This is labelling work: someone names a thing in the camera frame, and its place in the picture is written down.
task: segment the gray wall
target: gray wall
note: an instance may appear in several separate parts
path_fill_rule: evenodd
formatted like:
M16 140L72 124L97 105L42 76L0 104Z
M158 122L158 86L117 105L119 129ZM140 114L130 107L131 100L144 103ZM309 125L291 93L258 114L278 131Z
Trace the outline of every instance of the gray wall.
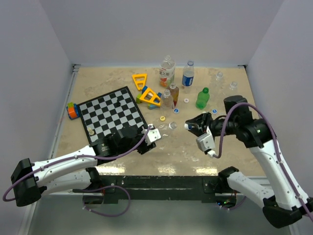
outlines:
M2 0L0 32L2 196L19 160L47 158L69 85L70 62L37 0ZM0 200L1 235L17 234L24 210Z
M284 157L311 196L312 9L311 0L285 0L247 67L255 103L269 118ZM303 234L312 233L313 224L307 226Z
M247 64L283 0L40 0L69 59L87 65Z

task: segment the blue toy block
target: blue toy block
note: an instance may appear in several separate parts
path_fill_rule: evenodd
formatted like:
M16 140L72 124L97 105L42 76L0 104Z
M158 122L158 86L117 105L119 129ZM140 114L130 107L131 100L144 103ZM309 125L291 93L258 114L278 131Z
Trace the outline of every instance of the blue toy block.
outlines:
M150 110L157 109L157 108L159 108L159 107L154 105L154 104L148 104L148 109L150 109Z
M141 91L141 94L143 94L146 90L147 90L147 86L144 86L143 88L142 88L142 91Z

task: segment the bottle label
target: bottle label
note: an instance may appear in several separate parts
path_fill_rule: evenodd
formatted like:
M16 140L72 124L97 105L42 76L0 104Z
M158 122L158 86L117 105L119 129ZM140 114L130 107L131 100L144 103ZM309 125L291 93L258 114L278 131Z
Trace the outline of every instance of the bottle label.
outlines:
M178 94L179 92L172 94L173 100L174 100L174 107L176 107L177 101L178 101Z
M167 87L174 82L175 66L169 70L161 67L159 73L161 86Z
M182 77L182 84L186 87L189 87L191 86L192 82L194 80L194 77L186 77L186 76L183 76Z

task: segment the plastic container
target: plastic container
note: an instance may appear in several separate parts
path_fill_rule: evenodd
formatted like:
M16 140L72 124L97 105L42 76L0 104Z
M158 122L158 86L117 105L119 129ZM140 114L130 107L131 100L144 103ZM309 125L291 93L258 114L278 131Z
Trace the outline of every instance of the plastic container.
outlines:
M184 87L190 87L194 80L194 76L195 76L194 62L192 60L189 60L183 70L182 85Z
M161 115L168 117L173 108L173 97L170 90L166 89L161 95Z
M174 100L174 107L176 107L177 101L178 101L178 95L179 95L179 88L176 86L175 83L171 83L168 87L168 90L171 92L171 96L173 97Z
M198 109L204 109L206 107L207 102L209 101L209 98L210 98L209 89L207 87L205 87L198 94L198 98L196 101L196 107Z
M160 85L168 87L174 82L175 61L170 55L167 55L160 65Z

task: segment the orange toy block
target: orange toy block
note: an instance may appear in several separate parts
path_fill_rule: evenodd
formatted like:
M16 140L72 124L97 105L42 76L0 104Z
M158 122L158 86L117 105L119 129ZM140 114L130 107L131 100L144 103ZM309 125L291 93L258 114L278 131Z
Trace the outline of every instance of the orange toy block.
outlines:
M154 104L158 107L161 106L161 99L160 97L151 90L151 88L147 88L146 91L141 95L141 97L139 98L140 101L142 102L146 102L148 104Z
M142 88L145 86L146 84L146 80L147 80L147 74L143 73L143 74L134 74L133 75L133 80L135 82L135 85L137 87L137 89L139 91L142 90Z
M68 115L69 115L72 119L77 118L77 114L76 114L76 112L75 112L74 107L68 108Z

